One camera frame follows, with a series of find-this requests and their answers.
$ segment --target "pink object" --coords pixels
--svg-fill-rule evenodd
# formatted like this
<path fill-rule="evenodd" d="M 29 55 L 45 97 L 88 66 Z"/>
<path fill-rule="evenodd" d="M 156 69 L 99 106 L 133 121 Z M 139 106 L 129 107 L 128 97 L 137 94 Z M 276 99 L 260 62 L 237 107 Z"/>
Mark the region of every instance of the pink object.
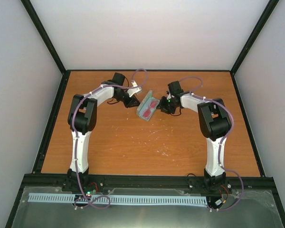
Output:
<path fill-rule="evenodd" d="M 152 101 L 151 103 L 150 103 L 150 108 L 156 108 L 156 106 L 157 106 L 157 101 Z"/>
<path fill-rule="evenodd" d="M 142 116 L 144 117 L 144 118 L 149 118 L 149 116 L 151 115 L 151 110 L 148 108 L 143 114 L 142 114 Z"/>

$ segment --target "cable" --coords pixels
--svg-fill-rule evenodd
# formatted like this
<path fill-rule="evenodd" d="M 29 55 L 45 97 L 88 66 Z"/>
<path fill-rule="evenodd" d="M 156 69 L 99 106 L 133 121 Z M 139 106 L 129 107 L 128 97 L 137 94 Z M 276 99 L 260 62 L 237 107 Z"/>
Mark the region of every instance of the cable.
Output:
<path fill-rule="evenodd" d="M 113 99 L 111 101 L 108 101 L 107 104 L 108 105 L 114 105 L 114 104 L 117 104 L 120 102 L 120 101 L 115 101 L 115 102 L 111 103 L 112 101 L 113 101 Z"/>
<path fill-rule="evenodd" d="M 97 193 L 97 192 L 98 192 L 98 186 L 97 186 L 96 182 L 92 182 L 92 183 L 89 184 L 89 186 L 92 186 L 92 185 L 95 185 L 95 187 L 96 187 L 96 193 Z"/>
<path fill-rule="evenodd" d="M 203 79 L 201 79 L 200 77 L 197 77 L 197 76 L 184 77 L 184 78 L 182 78 L 181 80 L 179 80 L 179 82 L 184 81 L 184 80 L 187 80 L 187 79 L 189 79 L 189 78 L 195 78 L 195 79 L 198 79 L 198 80 L 200 81 L 200 84 L 199 84 L 197 87 L 195 87 L 195 88 L 193 88 L 193 89 L 191 89 L 191 90 L 189 91 L 189 93 L 191 94 L 193 91 L 195 91 L 195 90 L 201 88 L 201 87 L 203 86 L 203 83 L 204 83 L 204 82 L 203 82 Z"/>
<path fill-rule="evenodd" d="M 222 187 L 223 189 L 225 189 L 225 191 L 226 191 L 226 193 L 227 193 L 227 197 L 226 197 L 226 199 L 225 199 L 225 200 L 227 200 L 227 198 L 228 198 L 228 196 L 229 196 L 228 190 L 226 189 L 226 187 L 225 187 L 224 185 L 221 185 L 221 187 Z"/>
<path fill-rule="evenodd" d="M 242 180 L 241 176 L 240 176 L 236 171 L 234 171 L 234 170 L 226 169 L 226 168 L 222 165 L 221 160 L 220 160 L 220 153 L 221 153 L 221 149 L 222 149 L 222 143 L 224 142 L 224 140 L 228 137 L 228 135 L 229 135 L 229 134 L 233 131 L 233 129 L 234 129 L 234 118 L 233 118 L 233 115 L 231 114 L 231 112 L 230 112 L 224 105 L 222 105 L 221 103 L 219 103 L 219 102 L 217 102 L 217 101 L 215 101 L 215 100 L 212 100 L 212 99 L 207 99 L 206 97 L 197 96 L 197 95 L 195 95 L 195 94 L 193 94 L 193 93 L 191 93 L 191 96 L 193 96 L 193 97 L 195 97 L 195 98 L 197 98 L 197 99 L 199 99 L 199 100 L 206 101 L 206 102 L 212 102 L 212 103 L 214 103 L 214 104 L 220 106 L 221 108 L 223 108 L 223 109 L 228 113 L 228 115 L 229 115 L 229 117 L 230 117 L 230 119 L 231 119 L 231 128 L 230 128 L 230 130 L 227 132 L 227 134 L 226 134 L 226 135 L 221 139 L 221 141 L 219 142 L 219 147 L 218 147 L 218 162 L 219 162 L 219 163 L 218 163 L 218 164 L 219 164 L 219 166 L 220 166 L 224 171 L 232 172 L 232 173 L 234 173 L 234 174 L 237 175 L 237 177 L 239 178 L 239 180 L 240 180 L 240 182 L 241 182 L 242 192 L 241 192 L 241 195 L 239 196 L 238 200 L 237 200 L 234 204 L 232 204 L 230 207 L 228 207 L 228 208 L 226 208 L 226 209 L 219 210 L 219 211 L 226 211 L 226 210 L 229 210 L 229 209 L 233 208 L 235 205 L 237 205 L 237 204 L 240 202 L 240 200 L 242 199 L 243 193 L 244 193 L 244 183 L 243 183 L 243 180 Z"/>
<path fill-rule="evenodd" d="M 94 200 L 90 201 L 90 200 L 87 198 L 87 196 L 85 195 L 85 192 L 84 192 L 84 190 L 83 190 L 83 188 L 82 188 L 82 186 L 81 186 L 80 177 L 79 177 L 79 172 L 78 172 L 78 161 L 77 161 L 78 131 L 77 131 L 77 129 L 75 128 L 75 117 L 76 117 L 76 115 L 77 115 L 77 113 L 78 113 L 79 107 L 83 104 L 83 102 L 84 102 L 89 96 L 91 96 L 93 93 L 99 91 L 99 90 L 102 89 L 102 88 L 106 88 L 106 87 L 119 87 L 119 88 L 124 88 L 124 89 L 131 89 L 131 88 L 132 88 L 132 89 L 135 89 L 135 88 L 141 87 L 143 84 L 146 83 L 146 81 L 147 81 L 147 79 L 148 79 L 148 72 L 147 72 L 145 69 L 137 69 L 137 70 L 135 70 L 134 73 L 132 74 L 132 77 L 131 77 L 131 80 L 132 80 L 132 81 L 133 81 L 134 76 L 136 75 L 136 73 L 137 73 L 138 71 L 144 71 L 144 72 L 146 73 L 146 78 L 145 78 L 145 80 L 144 80 L 140 85 L 135 86 L 135 87 L 126 87 L 126 86 L 121 86 L 121 85 L 102 85 L 102 86 L 98 87 L 97 89 L 95 89 L 94 91 L 88 93 L 86 96 L 84 96 L 84 98 L 82 98 L 82 100 L 78 103 L 78 105 L 77 105 L 77 107 L 76 107 L 76 109 L 75 109 L 75 111 L 74 111 L 71 124 L 72 124 L 72 129 L 74 130 L 75 135 L 76 135 L 76 140 L 75 140 L 75 145 L 74 145 L 75 170 L 76 170 L 76 177 L 77 177 L 79 189 L 80 189 L 80 191 L 81 191 L 81 194 L 83 195 L 83 197 L 85 198 L 85 200 L 86 200 L 87 203 L 88 203 L 87 205 L 85 205 L 85 207 L 86 207 L 86 206 L 92 206 L 93 208 L 96 208 L 96 209 L 106 209 L 106 208 L 108 208 L 108 207 L 110 206 L 111 200 L 110 200 L 110 198 L 109 198 L 108 196 L 106 196 L 106 195 L 101 195 L 101 196 L 99 196 L 99 197 L 96 197 Z M 99 198 L 102 198 L 102 197 L 108 199 L 108 204 L 107 204 L 105 207 L 97 207 L 97 206 L 95 206 L 93 203 L 94 203 L 96 200 L 98 200 Z"/>
<path fill-rule="evenodd" d="M 196 175 L 195 175 L 195 174 L 193 174 L 193 173 L 188 173 L 187 177 L 188 177 L 188 176 L 190 176 L 190 175 L 191 175 L 191 176 L 195 176 L 195 177 L 196 177 Z"/>
<path fill-rule="evenodd" d="M 180 107 L 180 113 L 179 114 L 177 114 L 177 115 L 172 115 L 172 114 L 170 114 L 171 116 L 180 116 L 181 115 L 181 107 Z"/>

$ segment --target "black bracket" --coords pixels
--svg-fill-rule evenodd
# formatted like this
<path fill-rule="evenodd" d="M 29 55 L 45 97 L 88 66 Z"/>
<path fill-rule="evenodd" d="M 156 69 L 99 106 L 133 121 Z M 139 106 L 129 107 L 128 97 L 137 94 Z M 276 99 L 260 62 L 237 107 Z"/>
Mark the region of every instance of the black bracket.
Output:
<path fill-rule="evenodd" d="M 224 105 L 222 99 L 217 98 L 214 100 Z M 210 138 L 212 141 L 226 135 L 231 128 L 228 113 L 213 102 L 198 104 L 198 113 L 200 130 L 206 138 Z"/>
<path fill-rule="evenodd" d="M 166 114 L 174 114 L 176 108 L 182 108 L 180 99 L 181 96 L 187 94 L 188 92 L 184 93 L 179 81 L 169 83 L 168 88 L 169 91 L 167 91 L 167 94 L 170 94 L 171 98 L 168 100 L 165 96 L 163 96 L 157 106 L 157 109 L 160 109 Z"/>
<path fill-rule="evenodd" d="M 107 80 L 102 84 L 122 86 L 124 84 L 124 80 L 124 75 L 115 73 L 112 80 Z M 140 102 L 135 95 L 130 97 L 126 90 L 119 87 L 114 87 L 113 98 L 115 98 L 117 101 L 123 102 L 126 108 L 138 107 L 140 105 Z"/>
<path fill-rule="evenodd" d="M 76 107 L 83 98 L 84 96 L 79 94 L 76 94 L 73 97 L 71 109 L 67 118 L 67 123 L 71 126 L 72 131 L 74 130 L 72 127 L 73 115 Z M 96 126 L 97 100 L 94 98 L 86 99 L 83 102 L 83 104 L 79 107 L 79 109 L 84 109 L 84 108 L 85 108 L 85 113 L 78 110 L 74 122 L 76 130 L 81 132 L 82 134 L 92 131 Z"/>

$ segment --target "white cable tray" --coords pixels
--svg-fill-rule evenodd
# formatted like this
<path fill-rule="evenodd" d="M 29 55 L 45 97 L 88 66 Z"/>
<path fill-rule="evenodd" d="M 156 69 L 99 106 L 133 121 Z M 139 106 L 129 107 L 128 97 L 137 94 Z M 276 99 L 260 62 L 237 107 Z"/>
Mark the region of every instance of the white cable tray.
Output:
<path fill-rule="evenodd" d="M 49 194 L 49 193 L 30 193 L 28 202 L 42 203 L 74 203 L 77 199 L 75 194 Z M 132 195 L 108 195 L 111 205 L 137 205 L 137 206 L 159 206 L 159 205 L 179 205 L 179 206 L 197 206 L 205 207 L 207 205 L 204 196 L 132 196 Z M 77 203 L 85 203 L 85 199 L 80 199 Z M 101 197 L 94 204 L 107 204 L 108 199 Z"/>

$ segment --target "white arm segment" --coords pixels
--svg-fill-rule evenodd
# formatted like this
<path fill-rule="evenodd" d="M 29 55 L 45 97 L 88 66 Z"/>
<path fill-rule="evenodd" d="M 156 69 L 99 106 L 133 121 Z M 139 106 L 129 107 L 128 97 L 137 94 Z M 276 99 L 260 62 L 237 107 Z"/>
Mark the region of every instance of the white arm segment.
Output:
<path fill-rule="evenodd" d="M 114 95 L 114 88 L 113 87 L 106 87 L 102 88 L 96 93 L 90 95 L 88 98 L 97 99 L 97 106 L 99 106 L 102 102 L 107 99 L 112 98 Z M 87 153 L 89 147 L 89 139 L 90 139 L 91 132 L 87 132 L 86 134 L 82 134 L 78 132 L 78 141 L 77 141 L 77 164 L 78 164 L 78 172 L 84 173 L 87 168 L 89 167 L 87 162 Z M 75 168 L 75 140 L 76 134 L 72 131 L 73 136 L 73 155 L 72 155 L 72 162 L 70 165 L 70 169 L 76 172 Z"/>
<path fill-rule="evenodd" d="M 224 166 L 224 148 L 225 142 L 222 143 L 222 147 L 220 150 L 220 162 L 222 166 Z M 216 141 L 212 141 L 210 138 L 207 138 L 207 164 L 206 164 L 206 171 L 207 173 L 212 176 L 219 176 L 223 174 L 224 170 L 219 166 L 219 142 L 222 140 L 218 138 Z"/>
<path fill-rule="evenodd" d="M 191 109 L 195 112 L 198 112 L 198 104 L 204 102 L 204 101 L 201 101 L 201 100 L 191 96 L 190 94 L 185 94 L 185 95 L 181 96 L 180 98 L 181 98 L 180 99 L 181 106 L 183 106 L 184 108 Z"/>
<path fill-rule="evenodd" d="M 112 86 L 102 88 L 96 93 L 93 93 L 88 98 L 94 98 L 97 100 L 97 107 L 103 103 L 105 100 L 112 98 L 114 95 L 114 88 Z"/>
<path fill-rule="evenodd" d="M 195 97 L 192 97 L 190 94 L 185 94 L 180 97 L 181 106 L 184 108 L 189 108 L 195 112 L 198 112 L 197 105 L 203 103 L 205 101 L 201 101 Z M 210 176 L 219 176 L 224 170 L 219 166 L 219 142 L 222 138 L 218 138 L 215 142 L 210 138 L 207 138 L 207 164 L 206 171 Z M 220 152 L 220 161 L 224 166 L 224 147 L 225 147 L 226 139 L 224 140 Z"/>
<path fill-rule="evenodd" d="M 89 167 L 89 164 L 87 162 L 87 152 L 89 148 L 89 139 L 90 139 L 91 132 L 87 132 L 85 134 L 82 134 L 81 132 L 78 132 L 78 141 L 77 141 L 77 165 L 78 165 L 78 172 L 84 173 L 87 168 Z M 76 172 L 75 167 L 75 140 L 76 140 L 76 134 L 72 131 L 73 136 L 73 155 L 72 155 L 72 162 L 70 165 L 70 168 L 72 171 Z"/>

